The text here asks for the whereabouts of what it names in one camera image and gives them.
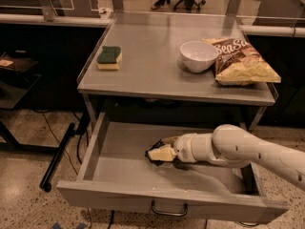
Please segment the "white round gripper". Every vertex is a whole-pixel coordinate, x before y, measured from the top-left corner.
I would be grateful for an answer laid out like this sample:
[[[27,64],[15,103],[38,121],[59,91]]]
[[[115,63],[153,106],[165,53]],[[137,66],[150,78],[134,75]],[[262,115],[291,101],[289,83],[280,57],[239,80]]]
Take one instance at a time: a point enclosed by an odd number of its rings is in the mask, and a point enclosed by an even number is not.
[[[192,142],[195,134],[184,134],[179,137],[169,136],[161,139],[165,145],[148,151],[148,157],[152,161],[173,161],[176,157],[186,163],[195,163]]]

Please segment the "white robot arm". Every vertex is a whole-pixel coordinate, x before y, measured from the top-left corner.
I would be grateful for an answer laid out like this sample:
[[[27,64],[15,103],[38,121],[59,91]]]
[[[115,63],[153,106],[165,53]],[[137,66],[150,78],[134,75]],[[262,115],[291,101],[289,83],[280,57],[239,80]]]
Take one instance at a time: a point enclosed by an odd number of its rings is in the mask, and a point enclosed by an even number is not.
[[[305,153],[265,141],[240,127],[224,124],[212,133],[160,139],[146,152],[151,161],[209,162],[244,168],[251,162],[305,190]]]

